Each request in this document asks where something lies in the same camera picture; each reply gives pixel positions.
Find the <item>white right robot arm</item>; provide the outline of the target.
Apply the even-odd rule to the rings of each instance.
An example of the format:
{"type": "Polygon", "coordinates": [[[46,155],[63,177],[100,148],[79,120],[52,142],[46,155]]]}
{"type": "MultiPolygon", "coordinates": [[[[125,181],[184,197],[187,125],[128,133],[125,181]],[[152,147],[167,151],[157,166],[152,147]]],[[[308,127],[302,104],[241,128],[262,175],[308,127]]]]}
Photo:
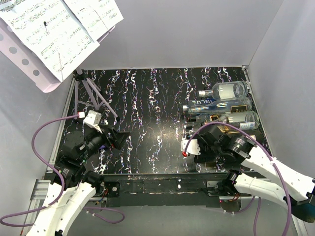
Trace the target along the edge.
{"type": "Polygon", "coordinates": [[[263,146],[244,131],[223,133],[217,122],[200,127],[192,138],[198,156],[211,154],[255,170],[265,180],[255,179],[241,171],[230,170],[219,184],[220,193],[250,194],[275,202],[307,223],[315,221],[315,179],[303,175],[271,157],[263,146]]]}

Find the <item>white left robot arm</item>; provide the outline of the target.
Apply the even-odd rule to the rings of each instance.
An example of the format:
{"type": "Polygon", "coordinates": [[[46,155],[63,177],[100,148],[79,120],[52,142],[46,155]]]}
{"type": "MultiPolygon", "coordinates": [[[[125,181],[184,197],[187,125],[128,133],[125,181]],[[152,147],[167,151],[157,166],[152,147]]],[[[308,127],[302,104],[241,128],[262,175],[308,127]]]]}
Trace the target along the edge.
{"type": "Polygon", "coordinates": [[[110,125],[94,125],[85,131],[72,131],[66,135],[54,167],[64,179],[50,177],[48,191],[41,210],[28,231],[29,236],[65,236],[72,223],[92,197],[105,200],[118,197],[120,184],[105,180],[104,176],[87,171],[87,160],[101,147],[121,149],[130,136],[118,132],[110,125]]]}

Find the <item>clear bottle black cork cap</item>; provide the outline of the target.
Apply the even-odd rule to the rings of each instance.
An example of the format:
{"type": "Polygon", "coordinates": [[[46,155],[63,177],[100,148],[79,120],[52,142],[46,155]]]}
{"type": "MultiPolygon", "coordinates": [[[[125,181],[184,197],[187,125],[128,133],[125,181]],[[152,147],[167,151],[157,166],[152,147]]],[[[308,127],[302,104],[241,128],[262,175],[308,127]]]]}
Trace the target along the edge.
{"type": "Polygon", "coordinates": [[[254,111],[227,113],[223,115],[204,114],[201,117],[202,123],[209,123],[211,121],[228,123],[243,131],[255,130],[260,125],[259,116],[254,111]]]}

